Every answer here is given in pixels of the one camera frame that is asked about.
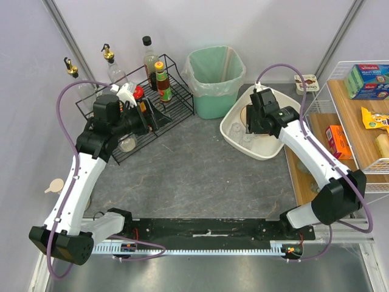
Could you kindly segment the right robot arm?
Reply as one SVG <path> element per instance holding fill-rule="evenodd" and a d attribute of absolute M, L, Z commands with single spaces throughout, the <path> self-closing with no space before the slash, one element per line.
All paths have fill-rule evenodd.
<path fill-rule="evenodd" d="M 291 106 L 279 106 L 270 88 L 253 89 L 247 109 L 247 133 L 268 134 L 290 148 L 315 179 L 319 192 L 304 205 L 280 215 L 287 229 L 313 224 L 329 226 L 361 209 L 367 178 L 336 159 L 309 131 Z"/>

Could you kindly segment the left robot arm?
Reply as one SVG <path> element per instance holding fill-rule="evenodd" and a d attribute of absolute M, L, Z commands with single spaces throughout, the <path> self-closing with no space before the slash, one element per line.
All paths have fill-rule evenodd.
<path fill-rule="evenodd" d="M 48 257 L 83 265 L 93 247 L 106 238 L 132 234 L 131 212 L 111 208 L 101 218 L 82 224 L 84 210 L 119 140 L 146 135 L 170 122 L 147 98 L 130 103 L 114 94 L 100 96 L 73 145 L 75 154 L 62 194 L 43 225 L 29 232 L 32 243 Z"/>

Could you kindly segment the dark soy sauce bottle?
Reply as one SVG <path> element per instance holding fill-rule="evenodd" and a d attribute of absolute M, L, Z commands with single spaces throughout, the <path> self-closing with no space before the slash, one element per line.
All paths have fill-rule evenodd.
<path fill-rule="evenodd" d="M 142 42 L 145 48 L 143 64 L 146 70 L 146 75 L 148 77 L 148 83 L 153 91 L 157 91 L 156 69 L 154 65 L 159 61 L 159 57 L 155 54 L 150 36 L 144 36 L 142 38 Z"/>

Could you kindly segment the wide glass jar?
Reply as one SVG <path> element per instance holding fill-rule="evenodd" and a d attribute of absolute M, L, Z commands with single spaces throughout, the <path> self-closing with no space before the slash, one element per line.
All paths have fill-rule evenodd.
<path fill-rule="evenodd" d="M 137 138 L 135 134 L 131 134 L 119 143 L 119 149 L 128 153 L 133 151 L 137 147 Z"/>

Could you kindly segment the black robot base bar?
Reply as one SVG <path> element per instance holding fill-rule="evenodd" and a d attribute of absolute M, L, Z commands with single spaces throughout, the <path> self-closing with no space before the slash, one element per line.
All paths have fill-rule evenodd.
<path fill-rule="evenodd" d="M 125 224 L 122 235 L 169 247 L 259 247 L 264 242 L 315 240 L 314 228 L 285 231 L 263 218 L 140 218 Z"/>

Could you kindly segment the red lid sauce jar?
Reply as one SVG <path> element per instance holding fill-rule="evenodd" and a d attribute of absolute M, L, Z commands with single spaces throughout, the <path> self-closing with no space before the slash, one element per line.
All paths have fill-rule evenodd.
<path fill-rule="evenodd" d="M 136 86 L 133 92 L 134 99 L 140 107 L 140 110 L 144 117 L 148 116 L 147 107 L 146 107 L 146 98 L 144 95 L 144 90 L 141 86 Z"/>

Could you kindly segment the floral ceramic plate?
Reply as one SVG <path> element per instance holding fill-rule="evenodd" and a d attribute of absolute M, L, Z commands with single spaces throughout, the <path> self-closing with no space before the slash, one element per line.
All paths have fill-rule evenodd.
<path fill-rule="evenodd" d="M 246 126 L 247 125 L 247 105 L 243 106 L 240 111 L 239 118 L 241 123 Z"/>

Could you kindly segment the glass oil bottle gold spout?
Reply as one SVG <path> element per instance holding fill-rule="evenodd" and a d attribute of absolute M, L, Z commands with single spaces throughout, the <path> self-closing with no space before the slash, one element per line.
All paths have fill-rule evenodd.
<path fill-rule="evenodd" d="M 125 83 L 128 83 L 126 73 L 116 62 L 115 55 L 111 50 L 110 45 L 105 43 L 101 51 L 108 64 L 108 76 L 110 81 L 117 86 L 123 86 Z"/>

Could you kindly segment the clear plastic cup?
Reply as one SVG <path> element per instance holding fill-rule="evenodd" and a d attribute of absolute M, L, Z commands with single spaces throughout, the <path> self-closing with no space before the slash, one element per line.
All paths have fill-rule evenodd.
<path fill-rule="evenodd" d="M 235 122 L 229 129 L 229 138 L 233 140 L 239 140 L 243 136 L 243 125 L 241 123 Z"/>
<path fill-rule="evenodd" d="M 253 145 L 253 135 L 252 134 L 243 134 L 242 138 L 239 141 L 240 145 L 248 150 L 252 149 Z"/>

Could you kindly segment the yellow cap chili sauce bottle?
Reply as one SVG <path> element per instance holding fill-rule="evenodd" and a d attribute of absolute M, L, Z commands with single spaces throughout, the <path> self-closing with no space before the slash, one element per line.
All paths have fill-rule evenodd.
<path fill-rule="evenodd" d="M 162 61 L 157 61 L 154 64 L 154 68 L 156 70 L 156 83 L 160 100 L 168 103 L 173 98 L 173 94 L 171 92 L 170 81 L 164 63 Z"/>

